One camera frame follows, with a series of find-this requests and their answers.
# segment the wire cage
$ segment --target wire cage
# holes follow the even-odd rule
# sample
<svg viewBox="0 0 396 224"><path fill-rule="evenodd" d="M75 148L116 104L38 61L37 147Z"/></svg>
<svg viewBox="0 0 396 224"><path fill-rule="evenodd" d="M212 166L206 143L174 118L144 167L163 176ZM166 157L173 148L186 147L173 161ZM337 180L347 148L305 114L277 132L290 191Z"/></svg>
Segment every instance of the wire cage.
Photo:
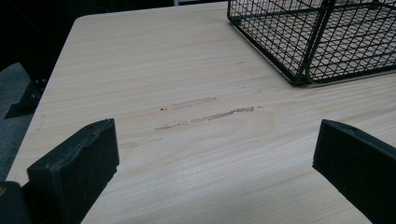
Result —
<svg viewBox="0 0 396 224"><path fill-rule="evenodd" d="M294 86L396 68L396 0L229 0L228 19Z"/></svg>

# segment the gray carpet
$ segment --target gray carpet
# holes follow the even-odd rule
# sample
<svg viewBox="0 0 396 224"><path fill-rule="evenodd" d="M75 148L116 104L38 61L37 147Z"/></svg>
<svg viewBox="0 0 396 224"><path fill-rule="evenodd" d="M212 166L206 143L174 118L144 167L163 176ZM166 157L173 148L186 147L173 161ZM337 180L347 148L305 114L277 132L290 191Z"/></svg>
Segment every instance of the gray carpet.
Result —
<svg viewBox="0 0 396 224"><path fill-rule="evenodd" d="M19 63L0 72L0 181L6 180L33 115L14 119L4 117L9 108L21 99L29 81Z"/></svg>

